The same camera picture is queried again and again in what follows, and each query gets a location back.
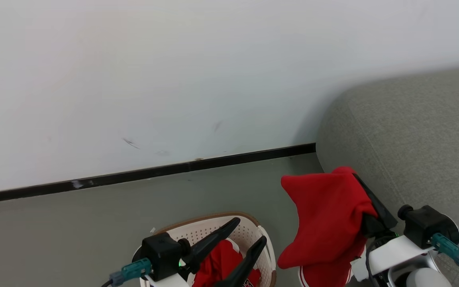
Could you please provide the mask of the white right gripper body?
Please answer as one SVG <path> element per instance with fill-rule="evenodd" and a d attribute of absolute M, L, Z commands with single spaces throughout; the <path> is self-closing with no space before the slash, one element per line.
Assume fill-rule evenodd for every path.
<path fill-rule="evenodd" d="M 430 268 L 439 272 L 433 247 L 421 249 L 406 236 L 399 236 L 351 262 L 351 275 L 356 281 L 395 283 L 416 269 Z"/>

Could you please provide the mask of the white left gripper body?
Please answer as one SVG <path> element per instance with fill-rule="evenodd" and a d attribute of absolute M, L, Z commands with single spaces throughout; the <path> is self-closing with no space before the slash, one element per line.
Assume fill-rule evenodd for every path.
<path fill-rule="evenodd" d="M 192 287 L 192 274 L 189 274 L 186 279 L 180 274 L 175 274 L 160 281 L 153 280 L 150 276 L 145 276 L 142 279 L 142 287 Z"/>

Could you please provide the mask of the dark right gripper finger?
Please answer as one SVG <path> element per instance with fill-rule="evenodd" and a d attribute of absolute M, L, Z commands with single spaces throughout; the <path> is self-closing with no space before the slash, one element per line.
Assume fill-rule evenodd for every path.
<path fill-rule="evenodd" d="M 375 238 L 382 233 L 382 223 L 379 218 L 370 214 L 363 214 L 361 223 L 361 233 L 365 238 Z"/>
<path fill-rule="evenodd" d="M 387 231 L 395 227 L 398 223 L 395 217 L 390 213 L 390 211 L 388 211 L 388 209 L 386 209 L 383 203 L 381 203 L 377 196 L 375 196 L 371 189 L 363 182 L 363 180 L 357 174 L 353 174 L 353 176 L 364 189 L 368 198 L 370 198 L 372 207 L 375 209 L 375 212 L 377 213 L 377 216 L 375 216 L 375 218 L 379 218 L 379 220 L 382 223 L 382 231 Z"/>

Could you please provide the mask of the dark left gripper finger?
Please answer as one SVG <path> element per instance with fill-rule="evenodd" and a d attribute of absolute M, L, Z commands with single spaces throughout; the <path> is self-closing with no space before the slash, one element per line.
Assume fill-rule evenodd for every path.
<path fill-rule="evenodd" d="M 266 244 L 266 236 L 261 236 L 247 250 L 241 263 L 224 280 L 216 282 L 214 287 L 243 287 Z"/>
<path fill-rule="evenodd" d="M 190 248 L 190 253 L 182 259 L 185 262 L 182 272 L 184 274 L 196 274 L 204 259 L 217 247 L 219 242 L 225 240 L 240 224 L 240 218 L 234 217 L 218 229 L 209 233 L 202 240 L 198 241 Z"/>

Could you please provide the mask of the red Bulls 23 jersey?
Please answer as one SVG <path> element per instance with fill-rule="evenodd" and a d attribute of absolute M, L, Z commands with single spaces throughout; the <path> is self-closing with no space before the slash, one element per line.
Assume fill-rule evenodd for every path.
<path fill-rule="evenodd" d="M 192 287 L 214 287 L 226 279 L 244 260 L 246 253 L 230 238 L 226 238 L 202 261 L 193 279 Z"/>

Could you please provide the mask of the plain red shorts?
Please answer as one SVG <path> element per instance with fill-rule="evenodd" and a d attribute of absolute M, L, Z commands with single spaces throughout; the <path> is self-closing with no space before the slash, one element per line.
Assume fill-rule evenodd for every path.
<path fill-rule="evenodd" d="M 331 173 L 283 176 L 283 189 L 296 205 L 295 239 L 279 256 L 281 269 L 298 268 L 301 287 L 344 287 L 351 262 L 364 251 L 364 215 L 377 217 L 350 167 Z"/>

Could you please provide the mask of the grey fabric sofa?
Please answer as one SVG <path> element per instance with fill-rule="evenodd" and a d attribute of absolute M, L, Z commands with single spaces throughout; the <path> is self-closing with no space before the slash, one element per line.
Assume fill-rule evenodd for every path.
<path fill-rule="evenodd" d="M 459 69 L 382 80 L 342 93 L 321 121 L 326 172 L 351 167 L 395 216 L 430 205 L 459 228 Z"/>

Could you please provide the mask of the white plastic laundry basket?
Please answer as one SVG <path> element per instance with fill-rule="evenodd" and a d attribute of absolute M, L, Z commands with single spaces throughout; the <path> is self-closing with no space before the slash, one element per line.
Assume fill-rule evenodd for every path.
<path fill-rule="evenodd" d="M 218 229 L 234 217 L 240 218 L 241 221 L 228 238 L 232 239 L 243 250 L 243 253 L 247 253 L 247 250 L 261 236 L 266 236 L 267 238 L 267 244 L 243 287 L 275 287 L 277 273 L 273 244 L 264 227 L 249 214 L 243 212 L 226 212 L 204 216 L 174 224 L 153 233 L 153 235 L 167 232 L 174 240 L 179 240 L 180 238 L 189 240 L 192 247 L 209 233 Z"/>

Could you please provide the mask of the black baseboard strip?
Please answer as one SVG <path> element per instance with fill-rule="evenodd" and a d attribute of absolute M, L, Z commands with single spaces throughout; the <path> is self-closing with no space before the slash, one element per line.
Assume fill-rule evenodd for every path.
<path fill-rule="evenodd" d="M 78 191 L 94 187 L 121 184 L 132 181 L 146 180 L 156 177 L 189 173 L 232 165 L 241 165 L 249 162 L 264 161 L 282 157 L 292 157 L 316 152 L 316 143 L 295 145 L 278 149 L 267 149 L 263 151 L 250 152 L 223 157 L 197 159 L 190 162 L 181 162 L 175 165 L 164 165 L 159 167 L 126 171 L 117 174 L 108 174 L 97 177 L 75 179 L 71 181 L 54 182 L 49 184 L 35 185 L 0 191 L 0 202 L 7 200 L 23 199 L 36 196 Z"/>

